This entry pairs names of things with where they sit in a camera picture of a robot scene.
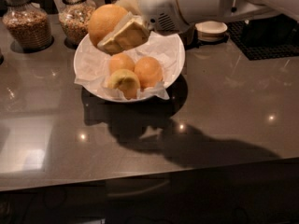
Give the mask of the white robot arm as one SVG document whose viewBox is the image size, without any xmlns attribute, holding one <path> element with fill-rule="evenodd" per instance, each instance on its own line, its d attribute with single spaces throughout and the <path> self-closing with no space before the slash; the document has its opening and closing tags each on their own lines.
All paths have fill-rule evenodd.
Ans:
<svg viewBox="0 0 299 224">
<path fill-rule="evenodd" d="M 128 14 L 97 47 L 115 54 L 136 48 L 150 32 L 171 35 L 186 32 L 203 21 L 244 21 L 284 14 L 299 19 L 299 0 L 119 0 Z"/>
</svg>

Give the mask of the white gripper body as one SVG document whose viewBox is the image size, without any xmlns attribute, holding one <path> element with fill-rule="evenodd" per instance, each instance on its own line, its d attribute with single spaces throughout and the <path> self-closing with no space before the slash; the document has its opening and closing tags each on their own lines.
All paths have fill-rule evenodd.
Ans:
<svg viewBox="0 0 299 224">
<path fill-rule="evenodd" d="M 139 0 L 141 17 L 161 35 L 179 34 L 202 21 L 228 21 L 234 0 Z"/>
</svg>

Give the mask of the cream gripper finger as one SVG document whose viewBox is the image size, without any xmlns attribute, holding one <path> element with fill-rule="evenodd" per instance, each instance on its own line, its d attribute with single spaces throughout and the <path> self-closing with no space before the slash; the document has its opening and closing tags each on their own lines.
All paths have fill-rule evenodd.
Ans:
<svg viewBox="0 0 299 224">
<path fill-rule="evenodd" d="M 116 5 L 125 8 L 134 15 L 140 15 L 139 0 L 118 0 Z"/>
<path fill-rule="evenodd" d="M 150 30 L 142 18 L 129 12 L 96 47 L 112 55 L 143 45 L 149 37 Z"/>
</svg>

